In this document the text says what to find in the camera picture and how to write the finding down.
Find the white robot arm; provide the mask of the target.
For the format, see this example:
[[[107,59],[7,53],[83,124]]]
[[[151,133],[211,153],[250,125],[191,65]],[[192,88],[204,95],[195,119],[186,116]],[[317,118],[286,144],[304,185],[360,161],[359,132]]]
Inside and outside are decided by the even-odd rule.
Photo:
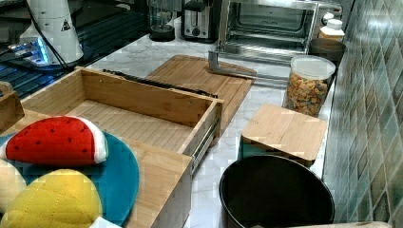
[[[36,67],[75,66],[84,56],[67,0],[1,0],[8,8],[25,2],[30,26],[6,52]]]

